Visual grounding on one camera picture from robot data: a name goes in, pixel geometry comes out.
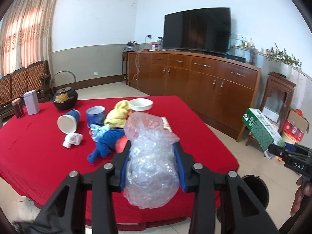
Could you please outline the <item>person right hand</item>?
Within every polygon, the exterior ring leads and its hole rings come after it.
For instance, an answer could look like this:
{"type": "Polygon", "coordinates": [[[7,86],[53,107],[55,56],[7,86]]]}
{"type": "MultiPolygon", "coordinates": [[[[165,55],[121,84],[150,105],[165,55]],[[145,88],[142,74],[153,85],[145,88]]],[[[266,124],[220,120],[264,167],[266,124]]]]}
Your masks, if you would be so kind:
{"type": "Polygon", "coordinates": [[[309,197],[312,193],[311,183],[303,184],[303,176],[301,176],[296,184],[299,186],[295,193],[295,198],[291,207],[290,216],[293,217],[300,209],[302,199],[305,196],[309,197]]]}

